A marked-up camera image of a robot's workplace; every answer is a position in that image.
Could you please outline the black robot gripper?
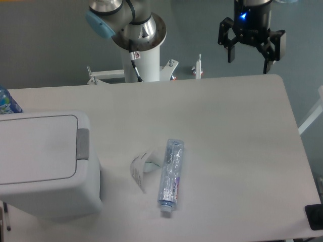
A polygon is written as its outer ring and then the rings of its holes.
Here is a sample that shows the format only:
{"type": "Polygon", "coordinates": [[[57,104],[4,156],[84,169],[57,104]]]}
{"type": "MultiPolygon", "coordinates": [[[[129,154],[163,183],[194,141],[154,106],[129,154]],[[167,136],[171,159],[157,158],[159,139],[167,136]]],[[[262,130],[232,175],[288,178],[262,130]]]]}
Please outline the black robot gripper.
{"type": "Polygon", "coordinates": [[[234,1],[234,20],[226,17],[220,22],[218,44],[228,54],[228,63],[235,59],[235,44],[240,42],[256,46],[264,57],[263,73],[267,74],[271,66],[286,53],[286,31],[271,31],[272,1],[234,1]],[[233,30],[234,38],[229,38],[233,30]]]}

